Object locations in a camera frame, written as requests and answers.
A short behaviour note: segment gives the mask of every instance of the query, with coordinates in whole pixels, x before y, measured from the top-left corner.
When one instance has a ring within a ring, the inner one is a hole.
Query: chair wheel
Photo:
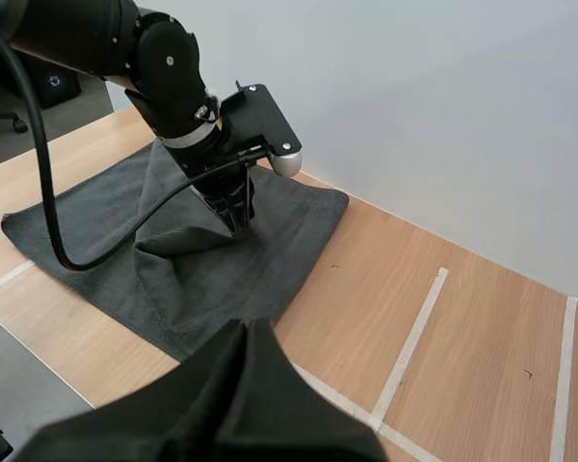
[[[28,131],[28,125],[19,118],[18,120],[13,121],[13,129],[17,133],[26,133]]]

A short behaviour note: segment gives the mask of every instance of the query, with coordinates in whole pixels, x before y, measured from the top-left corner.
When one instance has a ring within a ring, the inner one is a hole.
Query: gray towel
[[[252,235],[233,241],[190,191],[167,203],[112,259],[83,273],[56,260],[40,205],[3,218],[23,253],[90,303],[184,360],[227,321],[278,320],[308,277],[349,198],[251,170]],[[185,180],[156,141],[57,198],[75,262],[109,248],[149,206]]]

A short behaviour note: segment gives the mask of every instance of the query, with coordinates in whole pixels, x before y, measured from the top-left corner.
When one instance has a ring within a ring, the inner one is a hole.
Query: wooden table
[[[128,109],[53,141],[57,192],[152,140]],[[325,186],[303,174],[298,179]],[[0,218],[38,202],[34,152],[0,165]],[[382,412],[382,423],[373,425],[394,460],[542,461],[559,435],[556,451],[578,461],[575,306],[572,298],[352,199],[276,334],[327,398],[364,420]],[[94,405],[176,366],[27,262],[1,231],[0,321]],[[570,329],[573,362],[571,350],[562,355]],[[562,447],[565,414],[554,430],[553,422],[555,407],[567,400]]]

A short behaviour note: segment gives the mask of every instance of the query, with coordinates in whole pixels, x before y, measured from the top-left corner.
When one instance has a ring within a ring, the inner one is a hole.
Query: gray carpet
[[[85,75],[78,77],[82,88],[79,96],[42,112],[45,131],[50,141],[114,111],[104,82]],[[28,114],[23,101],[2,88],[0,88],[0,111],[15,111],[28,123]],[[30,131],[18,135],[9,120],[0,120],[0,163],[33,147],[34,141]]]
[[[0,326],[0,427],[15,452],[42,426],[90,409]]]

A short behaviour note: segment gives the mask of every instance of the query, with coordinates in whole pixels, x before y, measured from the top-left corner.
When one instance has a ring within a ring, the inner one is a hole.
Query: white wall
[[[306,172],[578,295],[578,0],[143,4],[221,96],[268,85]]]

